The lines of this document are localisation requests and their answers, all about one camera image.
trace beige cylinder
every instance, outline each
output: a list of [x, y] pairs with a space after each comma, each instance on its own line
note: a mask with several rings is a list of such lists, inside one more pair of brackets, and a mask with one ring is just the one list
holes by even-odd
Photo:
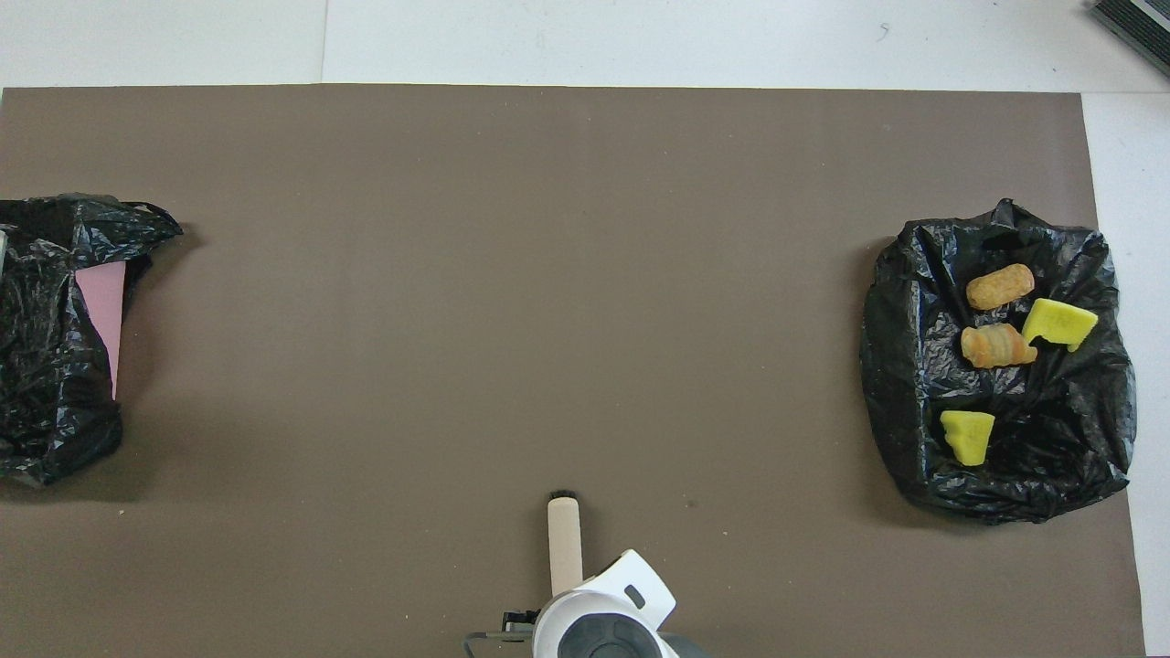
[[552, 494], [549, 501], [549, 571], [552, 596], [581, 584], [584, 580], [580, 507], [569, 492]]

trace white robot part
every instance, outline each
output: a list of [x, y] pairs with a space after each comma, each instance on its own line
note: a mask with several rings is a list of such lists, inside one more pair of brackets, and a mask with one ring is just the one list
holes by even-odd
[[534, 658], [679, 658], [658, 629], [674, 610], [666, 583], [635, 550], [557, 596], [536, 619]]

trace white floor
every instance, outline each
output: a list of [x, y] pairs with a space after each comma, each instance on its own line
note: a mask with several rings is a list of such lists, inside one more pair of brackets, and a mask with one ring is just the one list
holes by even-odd
[[1170, 654], [1170, 78], [1080, 0], [29, 0], [0, 88], [429, 82], [1085, 92], [1141, 419], [1129, 488], [1147, 651]]

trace yellow foam piece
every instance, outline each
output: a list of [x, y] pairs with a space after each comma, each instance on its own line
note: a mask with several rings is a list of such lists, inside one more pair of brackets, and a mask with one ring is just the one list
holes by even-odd
[[1024, 342], [1031, 344], [1037, 336], [1044, 336], [1049, 343], [1066, 344], [1068, 351], [1074, 352], [1096, 323], [1097, 316], [1090, 310], [1039, 299], [1024, 321]]
[[987, 459], [987, 441], [996, 417], [982, 411], [944, 411], [940, 419], [947, 443], [963, 466], [978, 466]]

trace pink card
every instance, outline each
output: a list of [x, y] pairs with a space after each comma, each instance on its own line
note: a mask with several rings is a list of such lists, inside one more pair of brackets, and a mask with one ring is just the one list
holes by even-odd
[[89, 308], [89, 318], [110, 356], [113, 397], [118, 393], [118, 345], [122, 342], [122, 293], [125, 262], [108, 262], [77, 272], [77, 286]]

